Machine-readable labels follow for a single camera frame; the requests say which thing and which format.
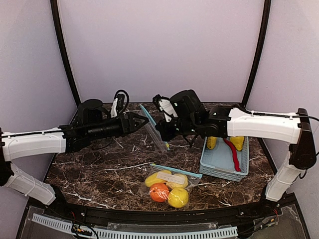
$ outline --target red pepper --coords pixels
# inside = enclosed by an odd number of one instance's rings
[[[233,161],[234,161],[234,165],[235,165],[235,170],[237,172],[241,172],[241,169],[239,167],[239,161],[237,158],[237,151],[236,151],[236,147],[235,145],[233,145],[232,142],[228,141],[227,139],[224,138],[224,142],[230,147],[232,153],[233,153]]]

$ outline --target bag of fruit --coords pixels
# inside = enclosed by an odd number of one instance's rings
[[[158,203],[167,202],[174,208],[187,209],[189,194],[203,176],[183,170],[150,164],[151,171],[140,192]]]

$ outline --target robotic arm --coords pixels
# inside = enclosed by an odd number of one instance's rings
[[[50,205],[59,195],[59,190],[23,172],[11,161],[44,153],[76,152],[94,140],[123,137],[137,131],[149,120],[133,112],[125,113],[129,98],[122,91],[127,97],[124,106],[125,96],[119,92],[115,95],[111,112],[102,107],[100,100],[87,100],[79,105],[72,124],[36,132],[1,133],[0,186],[13,188]]]
[[[170,99],[157,95],[153,103],[165,114],[165,119],[156,125],[163,141],[170,141],[177,135],[185,139],[188,135],[195,135],[194,138],[200,135],[250,136],[288,142],[286,160],[263,195],[268,201],[280,200],[297,177],[316,163],[310,117],[305,109],[298,109],[297,113],[275,114],[216,106],[207,111],[193,90],[179,92]]]

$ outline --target orange fruit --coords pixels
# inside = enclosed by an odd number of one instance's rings
[[[164,183],[155,183],[150,187],[150,197],[153,201],[165,202],[169,195],[169,189]]]

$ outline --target label on bag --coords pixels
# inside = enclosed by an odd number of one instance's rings
[[[165,180],[167,182],[178,183],[178,184],[184,184],[185,182],[185,178],[164,173],[164,172],[158,172],[158,175],[156,176],[156,178]]]

